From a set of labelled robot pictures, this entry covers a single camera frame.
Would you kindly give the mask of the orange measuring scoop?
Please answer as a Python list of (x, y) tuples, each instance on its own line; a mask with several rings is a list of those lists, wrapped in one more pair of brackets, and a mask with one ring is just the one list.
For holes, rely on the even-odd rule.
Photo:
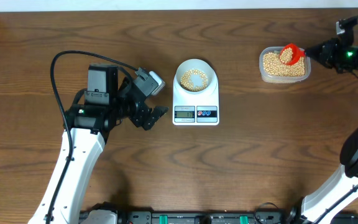
[(279, 53), (279, 60), (285, 65), (294, 65), (303, 57), (305, 57), (304, 50), (301, 50), (295, 44), (284, 46)]

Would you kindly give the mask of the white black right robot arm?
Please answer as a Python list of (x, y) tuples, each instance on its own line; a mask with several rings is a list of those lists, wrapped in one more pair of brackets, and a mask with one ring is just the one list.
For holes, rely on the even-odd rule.
[[(353, 28), (357, 23), (357, 16), (337, 21), (337, 36), (307, 48), (306, 56), (337, 73), (358, 71), (358, 47), (353, 45)], [(358, 128), (343, 144), (339, 160), (334, 174), (291, 210), (288, 223), (331, 223), (358, 197)]]

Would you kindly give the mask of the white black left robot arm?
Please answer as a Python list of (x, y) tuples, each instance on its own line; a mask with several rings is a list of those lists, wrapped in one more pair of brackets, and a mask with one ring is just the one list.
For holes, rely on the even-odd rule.
[[(124, 72), (122, 82), (118, 73)], [(127, 118), (135, 127), (150, 130), (168, 109), (150, 108), (145, 101), (165, 82), (143, 68), (132, 78), (122, 67), (92, 65), (88, 86), (80, 90), (64, 113), (68, 128), (44, 197), (30, 223), (78, 223), (92, 170), (108, 141), (110, 131)]]

